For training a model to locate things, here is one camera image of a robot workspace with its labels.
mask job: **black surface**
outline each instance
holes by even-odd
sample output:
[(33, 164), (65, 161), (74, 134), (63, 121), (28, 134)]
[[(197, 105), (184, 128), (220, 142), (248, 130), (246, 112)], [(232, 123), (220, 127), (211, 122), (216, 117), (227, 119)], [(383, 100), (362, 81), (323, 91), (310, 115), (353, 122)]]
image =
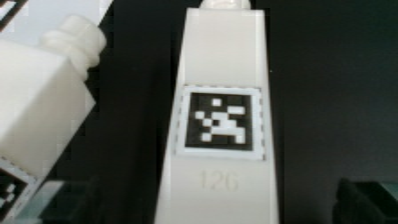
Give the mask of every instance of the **black surface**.
[[(151, 223), (186, 7), (115, 0), (97, 99), (53, 176), (99, 174), (104, 223)], [(257, 0), (268, 9), (280, 218), (330, 224), (337, 180), (398, 179), (398, 1)]]
[(97, 181), (65, 182), (40, 211), (42, 224), (99, 224), (103, 218)]

